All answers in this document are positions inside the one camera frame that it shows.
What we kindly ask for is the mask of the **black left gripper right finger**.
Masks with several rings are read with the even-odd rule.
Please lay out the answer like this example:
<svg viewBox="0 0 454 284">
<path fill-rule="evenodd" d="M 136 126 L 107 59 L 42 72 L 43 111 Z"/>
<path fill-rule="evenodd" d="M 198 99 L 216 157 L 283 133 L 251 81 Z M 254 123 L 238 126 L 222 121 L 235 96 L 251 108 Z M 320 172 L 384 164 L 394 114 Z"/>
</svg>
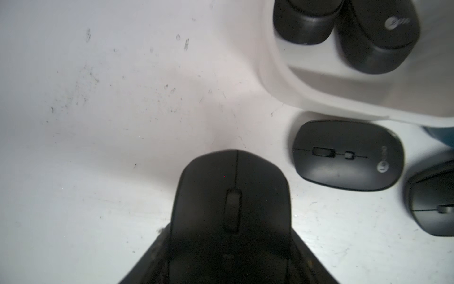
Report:
<svg viewBox="0 0 454 284">
<path fill-rule="evenodd" d="M 290 284 L 339 284 L 292 229 L 288 282 Z"/>
</svg>

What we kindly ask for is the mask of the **black mouse small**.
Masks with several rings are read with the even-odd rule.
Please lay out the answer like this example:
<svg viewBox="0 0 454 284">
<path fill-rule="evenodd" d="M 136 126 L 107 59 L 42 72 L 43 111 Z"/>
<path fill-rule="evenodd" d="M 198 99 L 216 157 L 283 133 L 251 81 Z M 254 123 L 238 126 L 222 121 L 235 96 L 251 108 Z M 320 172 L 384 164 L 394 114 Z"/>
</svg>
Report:
<svg viewBox="0 0 454 284">
<path fill-rule="evenodd" d="M 413 1 L 345 1 L 337 23 L 340 49 L 355 70 L 379 75 L 397 69 L 420 38 Z"/>
</svg>

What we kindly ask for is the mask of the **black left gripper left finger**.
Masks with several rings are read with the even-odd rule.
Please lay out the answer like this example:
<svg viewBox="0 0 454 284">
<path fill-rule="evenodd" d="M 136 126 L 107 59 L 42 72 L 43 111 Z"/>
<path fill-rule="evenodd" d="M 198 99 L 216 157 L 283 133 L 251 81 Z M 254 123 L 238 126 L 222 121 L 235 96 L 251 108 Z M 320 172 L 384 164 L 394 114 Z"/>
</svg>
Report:
<svg viewBox="0 0 454 284">
<path fill-rule="evenodd" d="M 159 233 L 120 284 L 167 284 L 169 282 L 170 225 Z"/>
</svg>

